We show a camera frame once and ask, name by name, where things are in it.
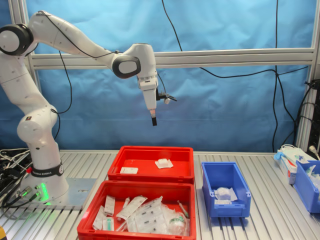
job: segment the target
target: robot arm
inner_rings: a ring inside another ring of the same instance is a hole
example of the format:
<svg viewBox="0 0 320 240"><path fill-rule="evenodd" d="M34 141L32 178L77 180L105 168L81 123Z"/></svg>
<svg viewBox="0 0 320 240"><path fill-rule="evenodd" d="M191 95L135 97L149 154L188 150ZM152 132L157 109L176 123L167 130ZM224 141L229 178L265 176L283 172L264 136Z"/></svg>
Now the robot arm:
<svg viewBox="0 0 320 240"><path fill-rule="evenodd" d="M28 26L10 24L0 28L0 85L11 103L23 112L17 134L30 149L32 171L21 182L21 190L31 190L37 198L33 202L45 203L66 196L69 185L64 177L58 144L52 136L52 127L57 122L57 111L39 92L25 64L24 57L44 43L60 51L88 56L110 68L122 79L137 76L144 101L156 121L156 100L168 94L158 94L156 60L148 44L133 44L123 53L110 52L92 42L78 28L51 15L38 11L29 20Z"/></svg>
<svg viewBox="0 0 320 240"><path fill-rule="evenodd" d="M35 13L27 27L22 24L7 25L0 30L0 50L7 55L26 56L38 43L68 54L95 59L121 79L136 75L152 123L157 125L158 78L154 51L149 44L136 43L124 53L111 52L95 44L71 23L45 11Z"/></svg>

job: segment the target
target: blue backdrop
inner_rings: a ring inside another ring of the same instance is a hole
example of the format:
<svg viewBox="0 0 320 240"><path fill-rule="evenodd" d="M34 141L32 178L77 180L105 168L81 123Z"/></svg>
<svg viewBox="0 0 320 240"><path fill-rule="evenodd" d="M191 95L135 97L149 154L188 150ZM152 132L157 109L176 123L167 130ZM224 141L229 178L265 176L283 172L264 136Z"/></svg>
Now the blue backdrop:
<svg viewBox="0 0 320 240"><path fill-rule="evenodd" d="M276 1L164 1L184 51L273 48ZM316 1L279 3L278 47L311 46ZM149 43L156 52L179 51L161 0L29 0L29 15L46 10L75 24L97 44L125 51ZM8 6L0 11L8 13ZM0 14L0 25L9 15ZM36 53L57 53L40 44ZM279 66L284 73L304 66ZM241 75L273 66L208 68L217 75ZM61 149L119 149L123 145L185 146L197 151L271 152L275 129L272 101L275 75L265 72L219 79L199 68L158 69L166 90L178 99L158 102L158 126L152 127L136 78L119 79L108 70L68 70L73 104L61 115ZM40 70L43 95L58 111L67 109L69 83L64 70ZM304 94L307 69L281 75L293 116ZM276 113L279 147L293 123L278 85ZM23 117L0 89L0 147L20 147L16 128Z"/></svg>

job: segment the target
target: slatted metal surface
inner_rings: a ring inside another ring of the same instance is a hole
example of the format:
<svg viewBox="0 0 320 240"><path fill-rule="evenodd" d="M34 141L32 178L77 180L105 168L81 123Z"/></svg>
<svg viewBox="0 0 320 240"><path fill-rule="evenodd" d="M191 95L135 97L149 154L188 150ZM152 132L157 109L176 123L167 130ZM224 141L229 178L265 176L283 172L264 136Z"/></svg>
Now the slatted metal surface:
<svg viewBox="0 0 320 240"><path fill-rule="evenodd" d="M117 151L61 151L70 178L107 178ZM250 217L208 218L202 193L201 162L236 162L251 190ZM320 215L309 214L269 153L194 153L197 239L320 240ZM85 209L94 194L90 195ZM9 240L76 240L84 211L18 208L0 212Z"/></svg>

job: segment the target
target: small blue bin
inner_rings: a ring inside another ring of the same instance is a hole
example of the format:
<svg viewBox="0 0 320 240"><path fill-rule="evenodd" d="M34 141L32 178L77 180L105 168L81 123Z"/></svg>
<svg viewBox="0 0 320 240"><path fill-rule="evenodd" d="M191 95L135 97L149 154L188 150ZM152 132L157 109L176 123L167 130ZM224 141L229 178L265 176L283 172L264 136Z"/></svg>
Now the small blue bin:
<svg viewBox="0 0 320 240"><path fill-rule="evenodd" d="M306 170L313 165L313 172L320 174L320 161L309 161L309 163L301 164L296 161L297 170L295 175L294 187L298 192L305 208L309 213L320 213L319 190L312 183L306 174Z"/></svg>
<svg viewBox="0 0 320 240"><path fill-rule="evenodd" d="M202 162L205 206L212 218L249 217L251 193L235 162ZM238 200L232 204L215 204L218 188L233 188Z"/></svg>

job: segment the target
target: green led light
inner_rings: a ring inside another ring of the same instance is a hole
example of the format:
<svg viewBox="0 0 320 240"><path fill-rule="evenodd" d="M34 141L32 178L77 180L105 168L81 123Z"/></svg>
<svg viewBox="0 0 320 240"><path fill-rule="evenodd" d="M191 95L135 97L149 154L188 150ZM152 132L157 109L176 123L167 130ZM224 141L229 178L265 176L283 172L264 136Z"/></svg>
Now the green led light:
<svg viewBox="0 0 320 240"><path fill-rule="evenodd" d="M41 183L41 187L42 187L42 192L43 192L43 198L41 200L47 201L49 199L49 194L48 194L46 185L44 183Z"/></svg>

